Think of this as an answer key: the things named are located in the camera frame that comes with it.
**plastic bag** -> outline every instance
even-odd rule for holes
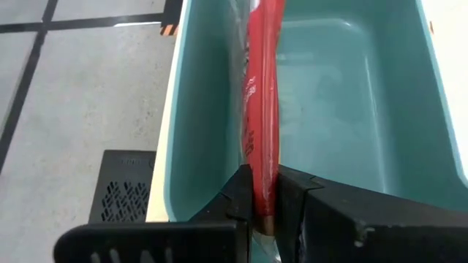
[[[251,0],[246,38],[242,142],[254,173],[258,230],[274,235],[276,178],[279,164],[279,114],[276,45],[284,0]]]

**teal plastic bin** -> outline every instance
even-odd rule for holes
[[[213,197],[237,169],[240,151],[228,0],[185,4],[174,95],[166,102],[165,201],[176,221]],[[468,210],[420,1],[287,0],[277,64],[282,164]]]

